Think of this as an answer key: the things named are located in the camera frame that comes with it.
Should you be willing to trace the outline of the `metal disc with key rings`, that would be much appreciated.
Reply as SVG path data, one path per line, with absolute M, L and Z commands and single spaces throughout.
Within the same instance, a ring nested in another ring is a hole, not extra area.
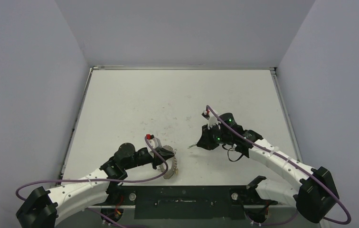
M 167 151 L 174 152 L 176 155 L 177 150 L 173 149 L 171 146 L 164 145 L 163 148 Z M 174 158 L 171 158 L 171 159 L 167 160 L 166 162 L 168 163 L 168 167 L 165 167 L 164 164 L 161 164 L 159 169 L 161 172 L 164 172 L 165 170 L 167 170 L 167 172 L 164 173 L 163 178 L 168 180 L 176 175 L 174 172 L 175 172 L 175 170 L 178 170 L 178 161 L 175 156 Z

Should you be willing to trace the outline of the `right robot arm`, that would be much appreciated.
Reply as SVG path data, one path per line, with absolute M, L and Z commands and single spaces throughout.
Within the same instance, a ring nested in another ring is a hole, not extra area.
M 273 200 L 290 205 L 308 221 L 319 223 L 339 200 L 331 172 L 305 165 L 272 146 L 262 135 L 238 125 L 232 113 L 219 117 L 207 110 L 202 113 L 208 123 L 202 126 L 197 147 L 213 150 L 234 146 L 242 156 L 266 166 L 287 183 L 260 177 L 247 189 L 247 199 L 254 204 Z

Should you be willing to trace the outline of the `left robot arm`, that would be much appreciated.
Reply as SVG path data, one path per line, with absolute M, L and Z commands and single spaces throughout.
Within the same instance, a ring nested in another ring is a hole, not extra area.
M 147 147 L 135 149 L 131 143 L 120 145 L 99 168 L 78 180 L 60 180 L 55 188 L 34 189 L 16 212 L 23 228 L 53 228 L 64 219 L 99 203 L 115 204 L 120 198 L 118 184 L 128 177 L 127 170 L 151 164 L 154 169 L 175 157 L 170 146 L 159 139 L 147 140 Z

